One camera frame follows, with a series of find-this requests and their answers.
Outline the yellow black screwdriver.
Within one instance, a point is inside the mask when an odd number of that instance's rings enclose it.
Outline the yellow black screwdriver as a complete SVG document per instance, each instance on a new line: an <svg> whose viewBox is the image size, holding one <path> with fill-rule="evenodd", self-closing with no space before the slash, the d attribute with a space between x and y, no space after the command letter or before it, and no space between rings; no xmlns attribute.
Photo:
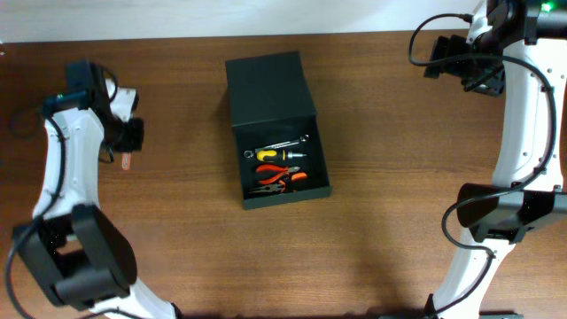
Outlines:
<svg viewBox="0 0 567 319"><path fill-rule="evenodd" d="M256 159L261 161L261 162L274 163L274 162L292 160L292 159L296 159L296 158L304 158L306 156L307 155L305 153L301 153L301 152L286 151L284 149L282 149L282 150L267 149L267 150L259 151L256 154Z"/></svg>

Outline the small red cutting pliers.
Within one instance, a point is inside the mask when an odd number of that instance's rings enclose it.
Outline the small red cutting pliers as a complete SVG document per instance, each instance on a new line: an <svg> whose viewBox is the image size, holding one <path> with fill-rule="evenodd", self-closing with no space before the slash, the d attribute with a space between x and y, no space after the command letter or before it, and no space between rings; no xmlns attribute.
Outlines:
<svg viewBox="0 0 567 319"><path fill-rule="evenodd" d="M271 164L264 164L260 165L255 169L257 174L260 173L274 173L268 179L260 180L260 185L268 185L272 183L276 183L281 180L283 177L291 176L294 173L298 173L300 171L300 167L280 167Z"/></svg>

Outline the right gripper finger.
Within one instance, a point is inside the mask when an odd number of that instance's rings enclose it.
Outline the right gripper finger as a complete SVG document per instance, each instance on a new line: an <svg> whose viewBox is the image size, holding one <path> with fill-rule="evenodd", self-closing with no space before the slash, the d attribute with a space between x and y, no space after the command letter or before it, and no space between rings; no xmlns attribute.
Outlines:
<svg viewBox="0 0 567 319"><path fill-rule="evenodd" d="M452 58L454 56L468 54L470 52L470 45L467 43L465 37L459 35L452 35L449 38L447 56ZM470 62L468 60L459 60L451 62L447 65L447 71L452 75L467 75L470 70Z"/></svg>
<svg viewBox="0 0 567 319"><path fill-rule="evenodd" d="M445 58L447 56L448 45L449 39L444 36L439 36L433 44L430 62ZM442 66L427 66L424 70L423 76L425 78L438 79L442 73Z"/></svg>

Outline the silver combination wrench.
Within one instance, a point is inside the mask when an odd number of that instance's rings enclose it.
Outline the silver combination wrench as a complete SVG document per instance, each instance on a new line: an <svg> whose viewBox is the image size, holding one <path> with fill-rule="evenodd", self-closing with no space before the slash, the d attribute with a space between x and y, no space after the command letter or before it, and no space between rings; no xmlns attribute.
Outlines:
<svg viewBox="0 0 567 319"><path fill-rule="evenodd" d="M250 159L260 151L268 150L268 149L279 149L279 148L284 148L284 147L287 147L287 146L301 144L301 143L307 142L309 139L310 139L309 135L303 135L303 136L300 136L297 139L294 139L294 140L291 140L291 141L285 141L285 142L281 142L281 143L277 143L277 144L262 146L262 147L259 147L259 148L255 148L253 150L247 150L247 151L244 151L243 155L244 155L245 158Z"/></svg>

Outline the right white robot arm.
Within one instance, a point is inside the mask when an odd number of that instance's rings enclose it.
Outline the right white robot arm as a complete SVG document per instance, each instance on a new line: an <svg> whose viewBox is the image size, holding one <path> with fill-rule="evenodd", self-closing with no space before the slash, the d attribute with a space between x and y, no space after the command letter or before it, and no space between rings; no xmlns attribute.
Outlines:
<svg viewBox="0 0 567 319"><path fill-rule="evenodd" d="M427 318L478 318L504 258L533 230L566 215L560 130L566 89L566 4L483 1L463 16L466 36L440 37L424 74L450 74L467 91L505 97L501 149L488 185L466 183L448 211L462 232Z"/></svg>

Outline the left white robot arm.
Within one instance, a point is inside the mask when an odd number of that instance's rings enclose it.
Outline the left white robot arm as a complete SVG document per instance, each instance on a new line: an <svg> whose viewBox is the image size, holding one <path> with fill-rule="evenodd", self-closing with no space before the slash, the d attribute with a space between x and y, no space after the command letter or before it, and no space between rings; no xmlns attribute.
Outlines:
<svg viewBox="0 0 567 319"><path fill-rule="evenodd" d="M138 95L106 67L87 59L66 66L66 90L47 97L41 117L48 139L41 195L32 221L13 229L4 280L20 257L47 300L88 317L180 318L181 310L139 278L132 246L103 213L98 198L100 152L138 152L144 122Z"/></svg>

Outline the black box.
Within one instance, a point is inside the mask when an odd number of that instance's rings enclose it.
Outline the black box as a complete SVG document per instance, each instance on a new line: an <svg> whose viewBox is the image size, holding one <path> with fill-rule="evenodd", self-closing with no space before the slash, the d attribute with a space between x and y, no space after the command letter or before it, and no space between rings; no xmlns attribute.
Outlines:
<svg viewBox="0 0 567 319"><path fill-rule="evenodd" d="M232 131L238 154L244 209L250 210L327 198L332 187L317 125L317 111L307 86L300 55L296 51L232 59L225 62ZM309 135L301 144L279 148L305 153L304 158L261 162L243 153ZM308 178L290 183L283 193L251 194L259 181L274 173L257 174L264 164L300 167Z"/></svg>

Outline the orange black needle-nose pliers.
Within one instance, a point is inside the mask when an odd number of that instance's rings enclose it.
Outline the orange black needle-nose pliers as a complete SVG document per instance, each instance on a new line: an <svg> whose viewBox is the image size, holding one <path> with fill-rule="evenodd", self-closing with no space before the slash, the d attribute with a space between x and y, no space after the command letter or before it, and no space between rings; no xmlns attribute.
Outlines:
<svg viewBox="0 0 567 319"><path fill-rule="evenodd" d="M290 183L295 183L308 178L306 173L284 174L281 173L266 180L259 181L259 186L249 190L251 194L261 193L283 193Z"/></svg>

